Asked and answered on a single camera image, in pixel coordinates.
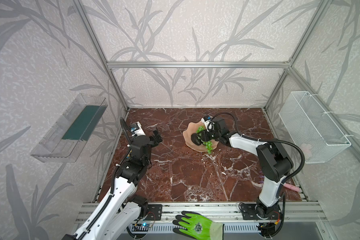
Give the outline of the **green fake grape bunch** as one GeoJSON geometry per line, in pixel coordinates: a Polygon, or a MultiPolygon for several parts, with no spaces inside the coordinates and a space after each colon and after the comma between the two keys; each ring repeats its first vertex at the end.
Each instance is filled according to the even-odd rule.
{"type": "Polygon", "coordinates": [[[196,131],[196,135],[198,138],[198,143],[204,145],[207,153],[211,154],[213,150],[213,142],[209,136],[209,132],[206,130],[206,127],[204,125],[199,126],[196,131]]]}

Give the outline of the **dark avocado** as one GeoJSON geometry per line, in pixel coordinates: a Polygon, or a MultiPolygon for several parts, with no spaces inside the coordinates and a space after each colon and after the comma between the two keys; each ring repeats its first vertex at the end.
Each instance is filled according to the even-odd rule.
{"type": "Polygon", "coordinates": [[[200,146],[203,144],[202,140],[199,138],[197,133],[193,133],[191,135],[191,141],[193,144],[195,144],[196,146],[200,146]]]}

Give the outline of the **pink scalloped fruit bowl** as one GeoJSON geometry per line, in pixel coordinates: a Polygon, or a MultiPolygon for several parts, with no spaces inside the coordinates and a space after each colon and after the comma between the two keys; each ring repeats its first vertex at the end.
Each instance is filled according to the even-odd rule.
{"type": "Polygon", "coordinates": [[[197,146],[196,144],[194,144],[192,142],[191,136],[192,134],[195,134],[197,132],[197,130],[199,129],[199,127],[204,127],[205,128],[205,124],[203,121],[199,121],[198,123],[189,123],[187,129],[183,132],[183,136],[185,139],[185,143],[186,145],[191,148],[194,151],[203,153],[203,152],[207,152],[207,148],[205,145],[201,144],[200,146],[197,146]]]}

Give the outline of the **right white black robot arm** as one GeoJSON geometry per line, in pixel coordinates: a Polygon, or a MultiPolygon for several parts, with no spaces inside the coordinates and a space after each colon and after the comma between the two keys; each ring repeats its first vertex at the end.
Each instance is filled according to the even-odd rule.
{"type": "Polygon", "coordinates": [[[305,165],[304,152],[297,145],[287,141],[256,139],[240,134],[236,120],[234,120],[234,131],[230,131],[225,120],[217,116],[205,116],[201,122],[206,129],[192,135],[192,141],[196,145],[214,140],[227,147],[240,149],[258,157],[264,174],[263,188],[257,198],[256,206],[241,207],[241,211],[244,214],[255,214],[260,219],[269,218],[273,212],[278,210],[283,185],[303,169],[305,165]],[[285,145],[294,148],[301,157],[300,165],[292,173],[290,171],[294,163],[284,148],[285,145]]]}

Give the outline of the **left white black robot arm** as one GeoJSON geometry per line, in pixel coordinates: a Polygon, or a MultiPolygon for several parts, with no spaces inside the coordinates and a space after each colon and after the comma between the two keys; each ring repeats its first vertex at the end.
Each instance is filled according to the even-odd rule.
{"type": "Polygon", "coordinates": [[[63,236],[64,240],[116,240],[132,222],[148,215],[148,201],[136,191],[151,164],[152,148],[162,137],[158,130],[147,136],[138,126],[131,131],[129,151],[114,170],[107,195],[74,234],[63,236]]]}

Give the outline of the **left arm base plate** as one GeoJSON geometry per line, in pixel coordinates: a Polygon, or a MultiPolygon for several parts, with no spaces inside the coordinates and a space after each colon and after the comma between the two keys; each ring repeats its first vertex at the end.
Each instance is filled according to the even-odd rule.
{"type": "Polygon", "coordinates": [[[138,220],[144,221],[160,221],[163,213],[163,205],[147,204],[141,207],[141,213],[138,220]]]}

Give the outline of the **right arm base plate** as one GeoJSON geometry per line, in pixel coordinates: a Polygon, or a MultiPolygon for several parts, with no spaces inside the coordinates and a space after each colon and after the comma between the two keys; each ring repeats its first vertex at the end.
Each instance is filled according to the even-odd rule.
{"type": "Polygon", "coordinates": [[[243,220],[279,221],[282,216],[282,211],[278,204],[272,207],[265,207],[262,204],[256,203],[239,203],[239,211],[242,214],[243,220]]]}

